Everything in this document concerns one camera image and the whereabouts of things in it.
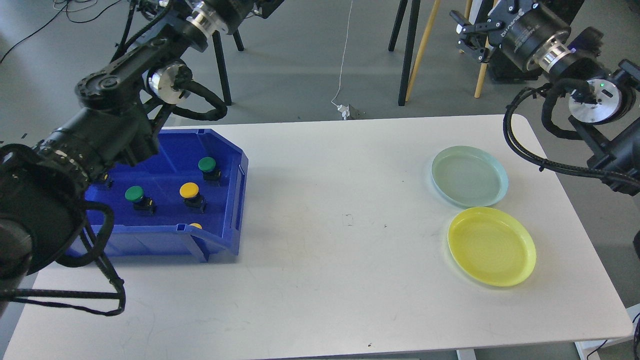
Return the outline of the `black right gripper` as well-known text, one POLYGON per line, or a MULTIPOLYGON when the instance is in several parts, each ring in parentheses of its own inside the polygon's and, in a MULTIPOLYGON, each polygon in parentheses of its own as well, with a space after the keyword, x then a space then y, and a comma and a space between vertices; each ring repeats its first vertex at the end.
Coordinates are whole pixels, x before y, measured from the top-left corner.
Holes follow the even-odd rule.
POLYGON ((450 10, 449 16, 457 23, 458 35, 488 32, 487 36, 460 36, 462 53, 478 63, 489 63, 488 40, 522 72, 538 67, 534 57, 549 39, 564 43, 571 32, 564 20, 537 0, 499 0, 487 15, 491 22, 471 23, 458 10, 450 10))

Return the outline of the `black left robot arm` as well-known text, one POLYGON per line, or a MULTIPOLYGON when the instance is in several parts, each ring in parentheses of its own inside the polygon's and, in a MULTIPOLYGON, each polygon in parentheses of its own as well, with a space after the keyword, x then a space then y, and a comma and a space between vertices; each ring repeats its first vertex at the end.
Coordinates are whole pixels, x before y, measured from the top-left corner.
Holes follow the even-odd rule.
POLYGON ((125 309, 124 281, 105 255, 115 215, 85 194, 105 182, 116 164, 136 166, 159 152, 158 134, 171 114, 218 121, 226 103, 193 79, 181 57, 203 52, 221 34, 236 36, 245 19, 266 19, 279 0, 133 0, 148 23, 122 42, 110 63, 75 87, 82 109, 35 146, 1 148, 1 310, 9 303, 73 308, 64 299, 117 300, 114 310, 77 310, 117 316, 125 309), (23 278, 57 262, 95 263, 114 292, 21 289, 23 278))

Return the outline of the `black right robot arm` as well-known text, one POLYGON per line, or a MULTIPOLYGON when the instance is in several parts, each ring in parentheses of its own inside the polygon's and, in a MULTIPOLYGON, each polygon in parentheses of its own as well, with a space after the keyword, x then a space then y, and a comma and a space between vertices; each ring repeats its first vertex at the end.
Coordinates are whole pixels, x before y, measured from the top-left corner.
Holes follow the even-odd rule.
POLYGON ((639 193, 639 121, 634 120, 613 139, 597 129, 628 114, 639 93, 639 66, 624 59, 610 71, 598 62, 603 34, 588 27, 567 43, 569 25, 539 0, 499 0, 484 22, 450 12, 459 25, 457 46, 489 63, 504 54, 519 70, 540 69, 547 83, 526 87, 506 107, 503 136, 510 149, 540 171, 600 180, 612 191, 639 193), (512 117, 529 97, 542 96, 541 124, 559 139, 583 141, 592 151, 585 167, 536 155, 514 134, 512 117))

